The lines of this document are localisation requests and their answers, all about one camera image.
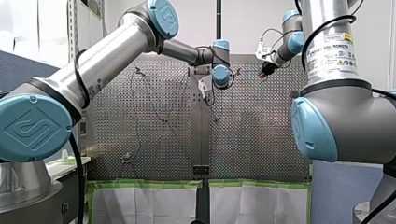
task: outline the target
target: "perforated metal panel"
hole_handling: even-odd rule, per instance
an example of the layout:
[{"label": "perforated metal panel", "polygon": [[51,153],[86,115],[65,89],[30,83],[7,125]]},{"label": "perforated metal panel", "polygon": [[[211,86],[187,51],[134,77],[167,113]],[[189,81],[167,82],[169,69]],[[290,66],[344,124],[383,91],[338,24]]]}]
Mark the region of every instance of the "perforated metal panel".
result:
[{"label": "perforated metal panel", "polygon": [[257,77],[262,64],[254,57],[235,56],[241,68],[229,91],[216,91],[210,140],[211,178],[254,178],[305,181],[309,161],[294,145],[290,108],[292,91],[307,83],[300,60],[279,69],[264,82]]},{"label": "perforated metal panel", "polygon": [[[98,156],[89,178],[192,179],[187,69],[174,60],[138,59],[95,96]],[[127,153],[135,160],[122,163]]]},{"label": "perforated metal panel", "polygon": [[[209,142],[201,146],[209,146],[210,153],[196,161],[208,158],[210,178],[306,181],[309,161],[296,149],[290,125],[290,92],[306,83],[299,64],[295,59],[261,83],[257,78],[261,63],[254,56],[232,56],[233,70],[241,68],[241,75],[222,97],[216,91],[212,116],[216,121],[211,128],[201,127],[210,133],[197,131],[200,142]],[[136,67],[146,75],[135,74],[131,82]],[[192,111],[196,83],[187,69],[185,63],[171,59],[141,58],[95,97],[89,117],[97,157],[90,179],[136,178],[135,173],[145,179],[193,179],[191,156],[197,153],[192,153],[196,147],[191,130],[196,127],[191,121],[197,113],[200,119],[210,118],[204,114],[211,110],[197,110],[198,106]],[[136,155],[138,133],[142,147],[135,163],[121,163],[122,155]]]}]

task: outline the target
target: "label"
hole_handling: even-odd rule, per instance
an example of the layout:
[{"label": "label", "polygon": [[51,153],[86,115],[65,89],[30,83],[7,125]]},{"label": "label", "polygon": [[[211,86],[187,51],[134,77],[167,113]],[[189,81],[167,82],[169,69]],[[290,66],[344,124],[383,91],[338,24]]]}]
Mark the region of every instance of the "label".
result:
[{"label": "label", "polygon": [[350,41],[330,41],[313,47],[306,54],[308,78],[325,77],[331,73],[356,73],[355,49]]},{"label": "label", "polygon": [[343,41],[343,40],[349,41],[350,43],[353,44],[353,36],[348,33],[335,33],[324,36],[325,42]]}]

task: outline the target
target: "black cable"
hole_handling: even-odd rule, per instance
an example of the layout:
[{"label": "black cable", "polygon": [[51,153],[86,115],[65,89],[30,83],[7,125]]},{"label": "black cable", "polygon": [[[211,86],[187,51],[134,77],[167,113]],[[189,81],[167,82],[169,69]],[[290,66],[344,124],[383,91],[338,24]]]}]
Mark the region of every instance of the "black cable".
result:
[{"label": "black cable", "polygon": [[351,20],[350,23],[353,23],[356,20],[356,16],[345,15],[345,16],[340,16],[340,17],[334,18],[329,21],[325,21],[314,32],[312,32],[312,34],[306,39],[304,47],[303,47],[303,51],[302,51],[302,57],[301,57],[301,63],[302,63],[304,70],[305,70],[305,54],[308,51],[308,47],[311,44],[311,42],[314,40],[314,38],[322,31],[323,28],[325,28],[329,24],[336,22],[336,21],[342,21],[342,20]]},{"label": "black cable", "polygon": [[361,224],[369,224],[369,222],[376,216],[378,215],[382,210],[384,210],[388,205],[390,205],[394,200],[396,199],[396,190],[393,191],[392,194],[389,195],[389,197],[382,202],[373,212],[367,216]]},{"label": "black cable", "polygon": [[136,72],[132,73],[131,80],[130,80],[130,88],[131,88],[131,94],[132,94],[132,104],[133,104],[133,108],[134,108],[134,131],[136,134],[138,149],[137,149],[136,153],[134,154],[134,156],[132,157],[132,160],[133,160],[132,168],[134,170],[135,178],[139,179],[139,175],[137,174],[137,171],[136,171],[136,161],[137,161],[138,156],[140,155],[143,144],[142,144],[142,140],[140,139],[140,122],[139,122],[139,119],[137,118],[138,115],[137,115],[137,109],[136,109],[136,101],[135,101],[136,99],[134,97],[133,80],[134,80],[135,74],[136,74]]},{"label": "black cable", "polygon": [[233,72],[233,70],[231,68],[229,68],[229,69],[230,69],[230,72],[233,74],[233,80],[231,81],[231,84],[227,87],[226,90],[230,89],[233,86],[233,83],[235,82],[235,79],[236,79],[236,75]]},{"label": "black cable", "polygon": [[[90,95],[88,94],[87,88],[85,87],[84,81],[81,78],[81,74],[79,73],[78,60],[83,52],[85,52],[85,49],[81,50],[79,53],[76,54],[76,57],[74,60],[74,67],[75,67],[75,75],[76,75],[77,83],[84,93],[83,94],[84,106],[82,107],[82,109],[85,109],[90,104],[91,99],[90,99]],[[81,155],[79,154],[78,145],[77,145],[76,139],[74,138],[74,135],[72,133],[70,134],[69,142],[73,149],[73,153],[75,154],[77,171],[78,171],[78,219],[77,219],[77,224],[82,224],[83,219],[84,219],[84,204],[85,204],[84,170],[82,167]]]},{"label": "black cable", "polygon": [[84,170],[82,167],[81,155],[79,154],[78,145],[73,133],[69,137],[70,145],[76,159],[77,172],[78,172],[78,217],[77,224],[82,224],[84,219],[84,204],[85,204],[85,178]]},{"label": "black cable", "polygon": [[0,91],[0,99],[10,94],[11,91]]},{"label": "black cable", "polygon": [[353,11],[352,12],[352,16],[354,16],[358,11],[359,11],[359,9],[361,9],[361,6],[363,5],[363,3],[364,3],[364,0],[361,0],[361,3],[358,5],[358,7],[355,9],[355,11]]},{"label": "black cable", "polygon": [[299,2],[300,2],[299,0],[294,0],[294,3],[296,5],[298,13],[300,13],[300,15],[303,15],[303,12],[301,11],[301,7],[300,7],[300,3]]},{"label": "black cable", "polygon": [[82,81],[81,74],[79,73],[79,57],[81,56],[82,53],[84,53],[86,50],[81,50],[79,53],[76,54],[75,60],[74,60],[74,66],[75,66],[75,74],[76,74],[76,80],[78,85],[81,87],[82,92],[84,93],[82,97],[84,98],[84,106],[82,109],[85,109],[90,105],[90,94],[88,93],[87,87],[84,84],[84,81]]},{"label": "black cable", "polygon": [[205,101],[205,104],[207,106],[212,106],[216,102],[216,99],[215,99],[215,85],[213,84],[213,81],[212,81],[212,96],[213,96],[212,97],[212,103],[209,103],[208,100],[207,100],[207,97],[205,97],[204,101]]},{"label": "black cable", "polygon": [[381,91],[381,90],[378,90],[378,89],[372,89],[372,92],[379,93],[381,95],[387,96],[388,98],[396,101],[396,95],[394,95],[394,94],[392,94],[392,93],[390,93],[388,91]]}]

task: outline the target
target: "robotic arm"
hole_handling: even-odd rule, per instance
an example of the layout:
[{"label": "robotic arm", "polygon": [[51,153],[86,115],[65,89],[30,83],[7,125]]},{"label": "robotic arm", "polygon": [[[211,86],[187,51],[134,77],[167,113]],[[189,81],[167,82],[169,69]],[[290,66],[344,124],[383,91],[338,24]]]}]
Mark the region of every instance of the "robotic arm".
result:
[{"label": "robotic arm", "polygon": [[0,100],[0,159],[41,161],[56,153],[90,99],[143,52],[155,51],[194,66],[212,64],[215,86],[227,88],[228,41],[196,49],[170,40],[178,27],[176,11],[167,0],[149,0],[128,10],[117,30],[77,57],[78,66],[70,63],[48,78],[34,78]]},{"label": "robotic arm", "polygon": [[265,33],[262,35],[256,51],[256,57],[264,61],[259,77],[263,78],[272,75],[276,69],[289,63],[294,56],[301,53],[304,46],[304,33],[302,30],[302,16],[297,10],[291,10],[283,17],[283,44],[278,49],[265,47],[263,41]]},{"label": "robotic arm", "polygon": [[[283,45],[262,50],[259,43],[262,76],[300,53],[304,36],[308,39],[324,22],[348,15],[354,2],[304,0],[302,16],[289,11],[283,18]],[[396,103],[374,97],[371,84],[358,76],[350,20],[330,23],[313,37],[302,55],[308,85],[292,104],[297,147],[312,160],[395,164]]]}]

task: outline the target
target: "metal rod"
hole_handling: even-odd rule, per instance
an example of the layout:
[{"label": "metal rod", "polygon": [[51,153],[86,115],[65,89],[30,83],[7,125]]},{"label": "metal rod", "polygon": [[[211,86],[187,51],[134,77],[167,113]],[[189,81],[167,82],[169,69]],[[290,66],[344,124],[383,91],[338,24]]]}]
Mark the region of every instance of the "metal rod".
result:
[{"label": "metal rod", "polygon": [[221,39],[221,0],[217,0],[218,5],[217,5],[217,27],[216,27],[216,39]]}]

